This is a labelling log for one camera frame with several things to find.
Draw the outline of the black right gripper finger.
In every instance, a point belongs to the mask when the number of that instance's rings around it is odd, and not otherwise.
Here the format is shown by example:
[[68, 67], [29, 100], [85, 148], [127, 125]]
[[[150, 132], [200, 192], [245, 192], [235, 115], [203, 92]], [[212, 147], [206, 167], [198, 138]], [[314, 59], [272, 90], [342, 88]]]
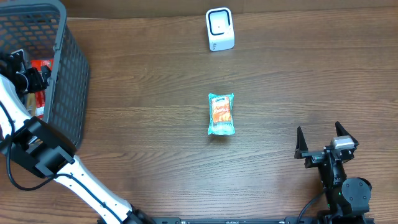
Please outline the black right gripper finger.
[[339, 121], [335, 123], [335, 129], [338, 137], [349, 136], [354, 142], [354, 145], [359, 146], [359, 142], [349, 132], [347, 132], [347, 130], [345, 130]]
[[297, 143], [296, 143], [294, 158], [303, 159], [307, 156], [307, 153], [308, 153], [307, 143], [305, 141], [302, 128], [299, 126], [297, 128]]

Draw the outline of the orange spaghetti packet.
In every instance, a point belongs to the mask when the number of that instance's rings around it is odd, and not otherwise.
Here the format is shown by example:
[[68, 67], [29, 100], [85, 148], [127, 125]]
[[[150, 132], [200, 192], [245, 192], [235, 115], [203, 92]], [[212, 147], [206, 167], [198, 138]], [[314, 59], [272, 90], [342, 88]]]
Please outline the orange spaghetti packet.
[[[53, 59], [50, 60], [32, 60], [31, 64], [39, 72], [41, 72], [41, 66], [48, 66], [50, 69], [53, 68]], [[40, 119], [44, 118], [45, 109], [45, 90], [40, 90], [36, 93], [28, 93], [25, 107], [32, 116], [37, 116]]]

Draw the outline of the teal tissue pack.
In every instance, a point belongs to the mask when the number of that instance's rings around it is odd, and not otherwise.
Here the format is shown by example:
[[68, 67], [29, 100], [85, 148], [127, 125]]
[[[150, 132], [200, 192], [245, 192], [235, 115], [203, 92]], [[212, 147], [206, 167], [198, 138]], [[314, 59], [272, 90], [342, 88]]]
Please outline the teal tissue pack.
[[[231, 106], [231, 116], [232, 116], [232, 121], [230, 122], [222, 122], [222, 123], [214, 123], [212, 120], [212, 115], [211, 115], [211, 100], [213, 98], [219, 97], [219, 96], [228, 96], [229, 97], [229, 102]], [[228, 94], [228, 95], [216, 95], [214, 93], [210, 93], [208, 95], [208, 101], [209, 101], [209, 115], [210, 115], [210, 123], [208, 127], [208, 135], [219, 135], [219, 136], [224, 136], [224, 135], [234, 135], [235, 134], [235, 128], [234, 128], [234, 123], [233, 123], [233, 101], [234, 101], [234, 94]]]

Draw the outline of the orange Kleenex tissue pack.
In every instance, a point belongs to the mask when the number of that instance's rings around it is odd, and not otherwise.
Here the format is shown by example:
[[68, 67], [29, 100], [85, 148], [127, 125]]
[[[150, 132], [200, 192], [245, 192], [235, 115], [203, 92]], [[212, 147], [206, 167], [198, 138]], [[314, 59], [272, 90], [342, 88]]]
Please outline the orange Kleenex tissue pack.
[[211, 115], [214, 123], [232, 121], [228, 96], [219, 96], [211, 100]]

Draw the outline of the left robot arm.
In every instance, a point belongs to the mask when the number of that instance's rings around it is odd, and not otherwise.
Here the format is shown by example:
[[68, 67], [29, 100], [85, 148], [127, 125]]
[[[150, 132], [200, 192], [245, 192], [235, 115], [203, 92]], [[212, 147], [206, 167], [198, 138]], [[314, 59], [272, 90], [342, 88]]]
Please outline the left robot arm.
[[[60, 131], [31, 115], [20, 97], [46, 89], [51, 69], [30, 67], [22, 49], [1, 54], [1, 154], [13, 186], [37, 190], [51, 181], [64, 185], [101, 215], [102, 223], [153, 223], [154, 220], [102, 184], [82, 163], [75, 145]], [[12, 176], [15, 162], [44, 181], [23, 187]]]

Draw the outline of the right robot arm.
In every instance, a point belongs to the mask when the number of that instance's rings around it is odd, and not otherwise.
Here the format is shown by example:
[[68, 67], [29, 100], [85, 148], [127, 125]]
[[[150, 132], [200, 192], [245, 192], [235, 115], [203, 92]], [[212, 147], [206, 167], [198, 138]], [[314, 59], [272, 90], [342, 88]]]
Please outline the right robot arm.
[[[337, 136], [330, 144], [312, 152], [308, 150], [302, 128], [297, 128], [294, 158], [304, 159], [307, 169], [318, 169], [323, 190], [303, 207], [296, 223], [374, 223], [372, 218], [365, 217], [370, 211], [371, 183], [360, 177], [348, 178], [343, 167], [345, 162], [354, 159], [359, 142], [340, 122], [335, 123], [335, 128]], [[323, 195], [328, 208], [305, 220], [307, 209]]]

